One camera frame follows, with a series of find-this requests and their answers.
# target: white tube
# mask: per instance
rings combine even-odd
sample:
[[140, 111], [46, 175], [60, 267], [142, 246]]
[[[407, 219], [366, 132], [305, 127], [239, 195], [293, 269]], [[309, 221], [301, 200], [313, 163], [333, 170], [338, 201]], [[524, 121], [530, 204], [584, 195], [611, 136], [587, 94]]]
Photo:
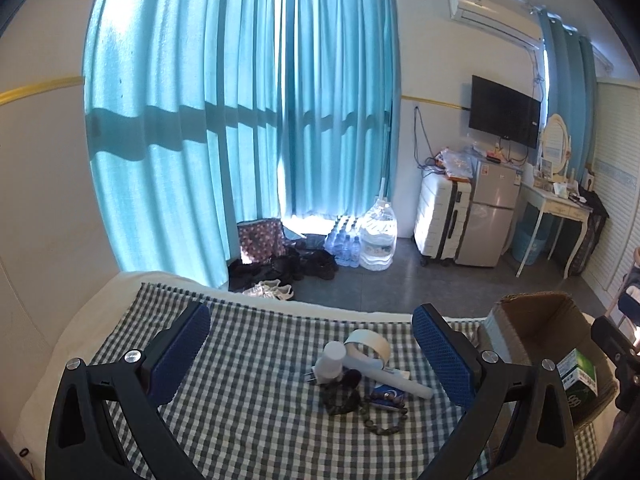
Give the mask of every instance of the white tube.
[[403, 390], [408, 394], [412, 394], [416, 397], [421, 397], [425, 400], [431, 400], [433, 397], [433, 390], [424, 386], [424, 384], [417, 383], [416, 381], [411, 381], [409, 379], [405, 379], [399, 375], [390, 374], [389, 372], [385, 372], [384, 370], [380, 370], [379, 368], [375, 368], [366, 362], [363, 362], [360, 359], [356, 359], [350, 355], [345, 355], [342, 360], [342, 364], [345, 368], [350, 368], [352, 370], [357, 370], [364, 376], [373, 379], [382, 384], [388, 384], [389, 386], [393, 386], [394, 388], [398, 388], [399, 390]]

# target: vanity table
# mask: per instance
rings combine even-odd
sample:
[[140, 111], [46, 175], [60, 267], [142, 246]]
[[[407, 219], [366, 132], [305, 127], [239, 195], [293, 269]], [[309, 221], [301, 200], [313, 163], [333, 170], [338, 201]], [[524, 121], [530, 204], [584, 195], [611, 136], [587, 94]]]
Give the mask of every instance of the vanity table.
[[564, 267], [564, 278], [566, 279], [569, 276], [569, 266], [571, 266], [571, 262], [574, 260], [575, 254], [578, 252], [584, 237], [587, 234], [588, 227], [588, 219], [589, 215], [592, 211], [590, 207], [579, 205], [571, 200], [567, 200], [564, 198], [560, 198], [559, 196], [554, 195], [549, 191], [545, 191], [543, 189], [529, 186], [527, 184], [522, 183], [520, 187], [520, 197], [526, 202], [530, 203], [533, 207], [539, 210], [538, 221], [536, 222], [536, 226], [533, 229], [533, 236], [531, 237], [531, 241], [529, 242], [529, 246], [527, 247], [527, 251], [524, 253], [524, 258], [520, 263], [520, 268], [516, 273], [516, 277], [520, 276], [522, 269], [524, 268], [524, 262], [527, 261], [529, 257], [529, 252], [533, 247], [533, 241], [536, 239], [536, 234], [538, 233], [538, 229], [540, 227], [540, 222], [542, 220], [542, 215], [544, 213], [549, 213], [553, 216], [557, 216], [561, 218], [560, 225], [558, 227], [558, 232], [556, 233], [556, 238], [554, 239], [554, 244], [551, 247], [551, 251], [549, 253], [548, 259], [551, 258], [553, 254], [556, 243], [558, 243], [558, 237], [560, 235], [560, 231], [562, 230], [562, 224], [564, 223], [564, 219], [568, 218], [569, 220], [576, 220], [582, 223], [582, 229], [580, 230], [580, 236], [578, 237], [577, 242], [575, 243], [574, 250], [571, 252], [569, 259]]

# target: checkered blanket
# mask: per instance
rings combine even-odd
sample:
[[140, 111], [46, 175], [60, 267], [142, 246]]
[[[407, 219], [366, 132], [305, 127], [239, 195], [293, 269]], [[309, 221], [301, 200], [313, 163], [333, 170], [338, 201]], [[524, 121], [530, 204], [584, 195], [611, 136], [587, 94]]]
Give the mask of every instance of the checkered blanket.
[[[259, 310], [164, 285], [143, 283], [136, 300], [95, 355], [112, 362], [144, 348], [169, 327], [190, 300], [207, 304], [212, 328], [175, 399], [159, 413], [205, 478], [415, 479], [456, 427], [462, 409], [444, 393], [412, 337], [410, 323], [359, 323], [307, 318]], [[478, 322], [452, 321], [467, 336]], [[357, 328], [383, 335], [391, 344], [391, 366], [434, 388], [430, 401], [408, 397], [409, 419], [393, 436], [366, 431], [356, 413], [330, 417], [319, 389], [304, 374], [331, 340], [344, 341]], [[111, 416], [134, 471], [153, 478], [124, 416]], [[387, 426], [385, 412], [373, 412]], [[594, 438], [578, 454], [581, 479], [594, 462]], [[488, 469], [480, 455], [472, 478]]]

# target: white sneaker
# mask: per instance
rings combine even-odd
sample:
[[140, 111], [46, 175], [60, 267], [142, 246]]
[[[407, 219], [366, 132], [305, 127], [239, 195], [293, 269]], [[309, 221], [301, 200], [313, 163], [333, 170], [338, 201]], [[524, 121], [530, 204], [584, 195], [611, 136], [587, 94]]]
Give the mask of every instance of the white sneaker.
[[275, 297], [282, 301], [293, 298], [293, 288], [291, 285], [276, 286], [271, 289]]
[[260, 284], [269, 288], [275, 288], [280, 285], [280, 280], [269, 280], [266, 282], [260, 282]]
[[264, 286], [262, 282], [252, 286], [252, 288], [248, 288], [242, 293], [245, 296], [252, 296], [254, 298], [275, 298], [276, 297], [273, 292], [273, 289], [268, 286]]

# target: green box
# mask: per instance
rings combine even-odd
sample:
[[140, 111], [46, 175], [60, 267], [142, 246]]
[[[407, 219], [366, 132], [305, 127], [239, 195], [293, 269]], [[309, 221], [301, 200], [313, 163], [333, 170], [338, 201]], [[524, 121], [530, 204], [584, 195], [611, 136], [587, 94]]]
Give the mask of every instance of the green box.
[[577, 349], [569, 352], [558, 363], [558, 373], [571, 410], [598, 396], [596, 370], [591, 361]]

